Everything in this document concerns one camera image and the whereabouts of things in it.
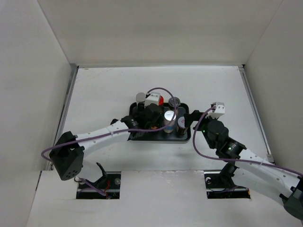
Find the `silver-lid blue-label bottle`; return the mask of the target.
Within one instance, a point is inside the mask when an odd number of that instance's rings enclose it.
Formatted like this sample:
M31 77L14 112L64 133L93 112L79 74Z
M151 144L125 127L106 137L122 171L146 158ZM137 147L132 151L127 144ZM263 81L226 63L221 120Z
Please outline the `silver-lid blue-label bottle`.
M172 110L168 110L164 113L164 125L163 129L165 133L172 133L176 121L176 114Z
M143 92L140 92L136 95L135 98L136 98L136 103L137 103L137 111L141 112L144 109L146 94Z

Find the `red-lid chili sauce jar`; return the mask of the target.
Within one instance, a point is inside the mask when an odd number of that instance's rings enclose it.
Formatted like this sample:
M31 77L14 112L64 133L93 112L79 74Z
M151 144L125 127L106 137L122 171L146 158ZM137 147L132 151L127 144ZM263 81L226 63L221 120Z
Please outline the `red-lid chili sauce jar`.
M159 105L159 106L162 106L163 103L164 103L164 98L163 98L163 96L160 96L158 105Z

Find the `small red-lid sauce jar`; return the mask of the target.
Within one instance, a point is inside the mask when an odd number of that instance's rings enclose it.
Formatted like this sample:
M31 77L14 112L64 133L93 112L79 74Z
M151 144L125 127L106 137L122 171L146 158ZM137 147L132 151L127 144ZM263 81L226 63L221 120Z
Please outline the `small red-lid sauce jar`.
M179 117L178 122L177 122L177 127L176 127L176 132L178 135L185 135L187 132L188 128L185 127L185 117Z

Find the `black-lid white spice jar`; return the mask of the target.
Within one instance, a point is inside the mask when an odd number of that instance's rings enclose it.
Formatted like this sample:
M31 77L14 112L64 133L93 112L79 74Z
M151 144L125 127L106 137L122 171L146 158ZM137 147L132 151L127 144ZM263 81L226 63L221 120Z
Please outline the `black-lid white spice jar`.
M168 105L170 108L178 108L181 104L181 101L178 97L171 97L169 100L168 100Z

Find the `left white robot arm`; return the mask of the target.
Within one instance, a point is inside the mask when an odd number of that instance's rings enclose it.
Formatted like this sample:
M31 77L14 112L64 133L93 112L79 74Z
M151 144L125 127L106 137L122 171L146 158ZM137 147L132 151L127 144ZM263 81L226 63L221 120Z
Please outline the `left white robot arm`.
M89 164L84 159L113 143L134 140L157 131L163 126L163 119L164 108L150 104L140 106L134 114L114 119L109 126L96 131L79 135L65 132L51 149L50 160L62 181L78 176L89 180L95 188L102 188L106 184L106 176L100 172L92 173L100 170L101 165Z

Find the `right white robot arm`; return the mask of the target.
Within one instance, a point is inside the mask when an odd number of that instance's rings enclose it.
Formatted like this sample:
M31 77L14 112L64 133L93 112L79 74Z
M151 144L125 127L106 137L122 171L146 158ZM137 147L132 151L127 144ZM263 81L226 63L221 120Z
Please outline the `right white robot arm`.
M213 106L204 113L186 113L185 127L197 122L194 131L202 132L210 149L215 149L214 160L226 162L220 172L220 183L252 189L283 206L286 212L303 218L303 175L295 170L277 166L251 152L245 145L232 139L229 130L218 120L225 113Z

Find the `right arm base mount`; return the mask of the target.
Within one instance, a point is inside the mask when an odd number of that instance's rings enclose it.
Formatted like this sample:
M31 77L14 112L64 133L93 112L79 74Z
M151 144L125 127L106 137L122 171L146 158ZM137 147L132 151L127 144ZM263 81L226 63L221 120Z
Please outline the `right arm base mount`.
M208 199L250 199L249 189L232 181L236 169L233 164L227 163L222 170L204 171Z

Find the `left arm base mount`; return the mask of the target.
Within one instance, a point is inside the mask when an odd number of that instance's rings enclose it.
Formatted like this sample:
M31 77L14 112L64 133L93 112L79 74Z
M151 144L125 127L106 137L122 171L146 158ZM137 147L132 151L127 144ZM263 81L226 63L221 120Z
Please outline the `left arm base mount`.
M97 164L102 172L101 177L94 183L86 180L94 188L91 188L80 178L74 177L78 184L76 199L82 200L117 200L120 199L121 172L106 172L100 164Z

